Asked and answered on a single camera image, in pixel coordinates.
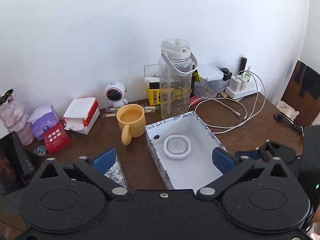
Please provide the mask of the purple tissue pack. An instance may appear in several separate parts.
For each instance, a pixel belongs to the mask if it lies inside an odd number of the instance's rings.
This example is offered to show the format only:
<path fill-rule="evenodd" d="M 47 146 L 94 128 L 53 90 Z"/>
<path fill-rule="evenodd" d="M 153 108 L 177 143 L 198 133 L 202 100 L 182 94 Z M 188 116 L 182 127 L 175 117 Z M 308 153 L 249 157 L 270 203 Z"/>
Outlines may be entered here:
<path fill-rule="evenodd" d="M 44 132 L 55 126 L 59 120 L 53 106 L 41 106 L 35 109 L 27 122 L 31 125 L 34 137 L 41 141 Z"/>

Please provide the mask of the open floral storage box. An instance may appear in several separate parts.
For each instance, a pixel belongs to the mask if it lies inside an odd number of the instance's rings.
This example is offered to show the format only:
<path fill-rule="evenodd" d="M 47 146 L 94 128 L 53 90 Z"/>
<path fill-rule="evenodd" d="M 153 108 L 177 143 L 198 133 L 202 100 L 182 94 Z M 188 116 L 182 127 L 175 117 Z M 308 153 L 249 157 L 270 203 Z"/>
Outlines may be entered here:
<path fill-rule="evenodd" d="M 145 134 L 167 189 L 197 192 L 222 176 L 213 164 L 212 151 L 226 148 L 195 112 L 149 124 Z"/>

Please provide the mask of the white power strip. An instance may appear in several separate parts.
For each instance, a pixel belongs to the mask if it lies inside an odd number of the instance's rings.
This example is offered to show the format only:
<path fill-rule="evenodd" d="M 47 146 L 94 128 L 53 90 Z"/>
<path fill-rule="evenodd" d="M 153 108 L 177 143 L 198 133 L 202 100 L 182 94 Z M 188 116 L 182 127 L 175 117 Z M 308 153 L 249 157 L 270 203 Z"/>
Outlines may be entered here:
<path fill-rule="evenodd" d="M 252 94 L 256 94 L 257 92 L 260 92 L 261 87 L 259 85 L 256 85 L 253 82 L 249 82 L 246 84 L 246 87 L 244 90 L 234 91 L 229 86 L 226 88 L 225 93 L 233 100 L 243 98 Z"/>

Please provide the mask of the red and white box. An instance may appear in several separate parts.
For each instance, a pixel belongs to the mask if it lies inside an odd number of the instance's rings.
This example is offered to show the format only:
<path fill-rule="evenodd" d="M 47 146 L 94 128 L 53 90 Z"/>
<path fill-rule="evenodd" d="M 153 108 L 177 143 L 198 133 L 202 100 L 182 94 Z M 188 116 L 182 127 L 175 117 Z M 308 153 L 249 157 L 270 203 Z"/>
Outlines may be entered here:
<path fill-rule="evenodd" d="M 96 98 L 73 99 L 63 115 L 65 130 L 88 135 L 99 115 Z"/>

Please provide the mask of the floral box lid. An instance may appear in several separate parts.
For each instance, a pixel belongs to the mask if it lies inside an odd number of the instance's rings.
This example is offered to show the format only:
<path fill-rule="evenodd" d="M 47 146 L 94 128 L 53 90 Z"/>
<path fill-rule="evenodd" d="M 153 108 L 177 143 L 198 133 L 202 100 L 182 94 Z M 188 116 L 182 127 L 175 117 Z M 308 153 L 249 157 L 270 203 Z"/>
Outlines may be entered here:
<path fill-rule="evenodd" d="M 129 188 L 121 163 L 116 155 L 115 163 L 105 172 L 104 176 L 116 182 L 122 187 Z"/>

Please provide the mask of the black tablet in folio stand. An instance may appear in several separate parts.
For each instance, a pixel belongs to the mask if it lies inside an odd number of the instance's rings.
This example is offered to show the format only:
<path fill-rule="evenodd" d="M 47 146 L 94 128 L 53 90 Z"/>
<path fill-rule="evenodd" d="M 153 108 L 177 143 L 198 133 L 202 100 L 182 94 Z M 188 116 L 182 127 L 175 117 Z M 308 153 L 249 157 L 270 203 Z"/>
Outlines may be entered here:
<path fill-rule="evenodd" d="M 26 187 L 42 164 L 42 158 L 24 148 L 16 132 L 1 138 L 1 195 Z"/>

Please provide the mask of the yellow ceramic mug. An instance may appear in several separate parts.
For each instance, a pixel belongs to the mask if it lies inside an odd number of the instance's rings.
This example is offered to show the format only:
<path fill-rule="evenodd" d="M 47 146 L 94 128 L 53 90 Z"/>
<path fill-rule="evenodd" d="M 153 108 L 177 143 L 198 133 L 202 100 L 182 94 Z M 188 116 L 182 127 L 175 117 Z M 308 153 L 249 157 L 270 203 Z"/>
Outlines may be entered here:
<path fill-rule="evenodd" d="M 116 118 L 124 145 L 129 145 L 132 138 L 140 137 L 145 133 L 146 118 L 142 106 L 137 104 L 123 106 L 117 111 Z"/>

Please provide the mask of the white astronaut robot toy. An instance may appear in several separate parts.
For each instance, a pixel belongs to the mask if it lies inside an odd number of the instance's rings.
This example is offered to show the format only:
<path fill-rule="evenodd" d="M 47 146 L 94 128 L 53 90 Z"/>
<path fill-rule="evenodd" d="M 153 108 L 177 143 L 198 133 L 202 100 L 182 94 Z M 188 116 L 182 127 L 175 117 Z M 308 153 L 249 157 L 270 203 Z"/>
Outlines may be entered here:
<path fill-rule="evenodd" d="M 107 85 L 105 95 L 112 102 L 114 108 L 121 108 L 128 104 L 128 101 L 124 98 L 126 94 L 126 88 L 120 81 L 114 81 Z"/>

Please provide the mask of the round white tin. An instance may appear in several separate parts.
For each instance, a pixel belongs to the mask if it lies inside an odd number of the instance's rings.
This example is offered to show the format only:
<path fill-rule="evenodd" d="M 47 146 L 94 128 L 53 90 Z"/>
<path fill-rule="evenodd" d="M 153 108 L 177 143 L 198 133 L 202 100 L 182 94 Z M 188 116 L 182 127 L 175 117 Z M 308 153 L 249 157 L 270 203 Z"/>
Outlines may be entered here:
<path fill-rule="evenodd" d="M 191 152 L 191 141 L 184 135 L 170 135 L 163 144 L 164 153 L 170 159 L 181 160 Z"/>

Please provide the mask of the white usb charger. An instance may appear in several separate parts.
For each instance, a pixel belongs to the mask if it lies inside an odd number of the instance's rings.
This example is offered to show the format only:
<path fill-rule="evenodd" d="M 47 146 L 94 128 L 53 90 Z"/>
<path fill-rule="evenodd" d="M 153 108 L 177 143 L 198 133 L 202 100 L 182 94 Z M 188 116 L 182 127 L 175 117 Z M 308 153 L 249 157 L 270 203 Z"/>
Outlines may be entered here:
<path fill-rule="evenodd" d="M 247 84 L 247 80 L 239 75 L 231 77 L 229 88 L 234 92 L 244 91 Z"/>

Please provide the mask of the black folded tripod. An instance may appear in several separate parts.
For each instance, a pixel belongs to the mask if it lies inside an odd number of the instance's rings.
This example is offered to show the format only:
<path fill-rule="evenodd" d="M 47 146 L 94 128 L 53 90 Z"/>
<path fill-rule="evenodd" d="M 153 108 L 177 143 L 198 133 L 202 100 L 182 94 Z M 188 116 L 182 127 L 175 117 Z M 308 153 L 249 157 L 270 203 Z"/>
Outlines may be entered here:
<path fill-rule="evenodd" d="M 298 126 L 291 118 L 289 118 L 283 112 L 276 113 L 273 115 L 273 117 L 279 123 L 284 123 L 287 126 L 289 126 L 290 128 L 297 130 L 297 131 L 300 131 L 301 133 L 304 132 L 302 126 Z"/>

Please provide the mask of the small red card box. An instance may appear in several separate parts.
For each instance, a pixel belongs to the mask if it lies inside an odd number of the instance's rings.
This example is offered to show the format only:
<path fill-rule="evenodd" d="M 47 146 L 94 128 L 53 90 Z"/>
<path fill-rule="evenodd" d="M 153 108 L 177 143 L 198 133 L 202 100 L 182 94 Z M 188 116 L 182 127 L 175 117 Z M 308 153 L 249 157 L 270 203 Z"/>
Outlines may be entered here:
<path fill-rule="evenodd" d="M 43 133 L 44 144 L 49 155 L 54 155 L 71 142 L 60 122 Z"/>

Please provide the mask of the yellow black box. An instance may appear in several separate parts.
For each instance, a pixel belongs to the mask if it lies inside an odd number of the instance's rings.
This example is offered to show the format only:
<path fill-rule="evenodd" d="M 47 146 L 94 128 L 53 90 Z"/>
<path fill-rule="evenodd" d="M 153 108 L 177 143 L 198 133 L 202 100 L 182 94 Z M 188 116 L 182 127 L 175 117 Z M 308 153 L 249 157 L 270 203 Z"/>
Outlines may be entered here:
<path fill-rule="evenodd" d="M 156 106 L 160 104 L 160 83 L 159 77 L 146 76 L 144 78 L 146 86 L 147 99 L 150 106 Z"/>

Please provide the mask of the clear plastic food container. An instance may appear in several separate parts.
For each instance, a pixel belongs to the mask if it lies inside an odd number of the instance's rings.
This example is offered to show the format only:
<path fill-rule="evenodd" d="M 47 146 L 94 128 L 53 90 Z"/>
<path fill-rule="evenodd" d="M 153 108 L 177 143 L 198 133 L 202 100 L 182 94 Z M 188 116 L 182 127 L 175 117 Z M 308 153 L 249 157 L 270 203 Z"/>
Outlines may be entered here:
<path fill-rule="evenodd" d="M 201 64 L 197 67 L 194 94 L 198 98 L 215 98 L 217 85 L 223 79 L 223 72 L 213 65 Z"/>

